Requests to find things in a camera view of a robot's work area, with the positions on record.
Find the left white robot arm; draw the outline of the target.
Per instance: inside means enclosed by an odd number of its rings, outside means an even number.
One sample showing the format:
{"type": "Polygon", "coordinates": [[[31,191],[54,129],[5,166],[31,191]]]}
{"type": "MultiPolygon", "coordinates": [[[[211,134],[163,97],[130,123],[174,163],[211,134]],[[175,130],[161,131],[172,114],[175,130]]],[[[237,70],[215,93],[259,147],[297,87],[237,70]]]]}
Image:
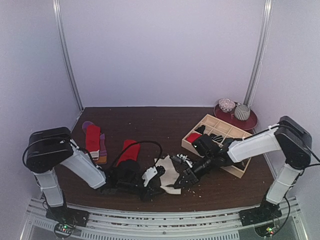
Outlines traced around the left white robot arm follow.
{"type": "Polygon", "coordinates": [[[149,201],[164,193],[159,185],[163,167],[153,165],[145,172],[140,171],[141,144],[142,141],[127,141],[110,168],[103,169],[95,163],[93,153],[76,144],[67,127],[51,128],[30,135],[22,163],[33,173],[53,215],[61,222],[67,222],[72,218],[72,211],[66,207],[55,172],[58,165],[65,166],[103,195],[125,192],[149,201]]]}

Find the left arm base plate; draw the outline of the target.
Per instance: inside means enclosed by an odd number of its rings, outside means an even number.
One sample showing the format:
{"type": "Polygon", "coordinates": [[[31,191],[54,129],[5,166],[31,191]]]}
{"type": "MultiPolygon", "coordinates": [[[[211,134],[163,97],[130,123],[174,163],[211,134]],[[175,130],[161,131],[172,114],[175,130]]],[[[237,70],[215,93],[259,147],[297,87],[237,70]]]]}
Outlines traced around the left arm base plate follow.
{"type": "Polygon", "coordinates": [[[89,212],[66,206],[48,207],[45,217],[63,225],[86,227],[89,212]]]}

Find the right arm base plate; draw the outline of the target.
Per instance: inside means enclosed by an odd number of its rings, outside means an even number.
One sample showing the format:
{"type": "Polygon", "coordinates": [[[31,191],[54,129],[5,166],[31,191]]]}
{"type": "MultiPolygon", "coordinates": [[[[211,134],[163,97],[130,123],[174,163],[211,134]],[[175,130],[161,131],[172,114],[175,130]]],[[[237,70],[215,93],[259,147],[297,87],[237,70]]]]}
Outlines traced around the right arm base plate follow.
{"type": "Polygon", "coordinates": [[[239,218],[243,227],[271,221],[281,216],[282,212],[278,207],[268,208],[259,206],[239,212],[239,218]]]}

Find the cream sock with brown toe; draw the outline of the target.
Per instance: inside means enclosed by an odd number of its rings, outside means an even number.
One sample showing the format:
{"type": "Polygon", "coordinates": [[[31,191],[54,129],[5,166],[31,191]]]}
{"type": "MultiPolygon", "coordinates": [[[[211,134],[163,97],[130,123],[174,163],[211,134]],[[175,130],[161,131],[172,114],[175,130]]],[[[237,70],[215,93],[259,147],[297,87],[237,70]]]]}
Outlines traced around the cream sock with brown toe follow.
{"type": "Polygon", "coordinates": [[[178,172],[176,171],[172,160],[170,159],[170,156],[167,155],[164,158],[161,158],[158,160],[158,162],[155,164],[156,166],[162,166],[164,167],[165,173],[160,176],[160,187],[168,194],[170,195],[180,195],[181,189],[175,189],[172,186],[176,180],[179,177],[178,172]]]}

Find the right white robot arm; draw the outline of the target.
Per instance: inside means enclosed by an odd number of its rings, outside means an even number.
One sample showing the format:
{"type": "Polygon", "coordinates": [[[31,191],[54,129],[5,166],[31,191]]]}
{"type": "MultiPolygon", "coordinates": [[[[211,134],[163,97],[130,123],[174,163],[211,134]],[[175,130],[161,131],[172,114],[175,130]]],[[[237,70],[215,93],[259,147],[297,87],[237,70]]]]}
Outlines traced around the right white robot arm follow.
{"type": "Polygon", "coordinates": [[[211,136],[202,134],[191,145],[201,156],[191,167],[186,168],[171,185],[175,189],[196,184],[201,177],[215,167],[229,167],[245,159],[281,151],[285,163],[266,192],[262,206],[256,210],[259,220],[268,220],[285,197],[299,175],[311,163],[312,137],[289,116],[282,116],[278,123],[245,138],[229,137],[222,146],[214,143],[211,136]]]}

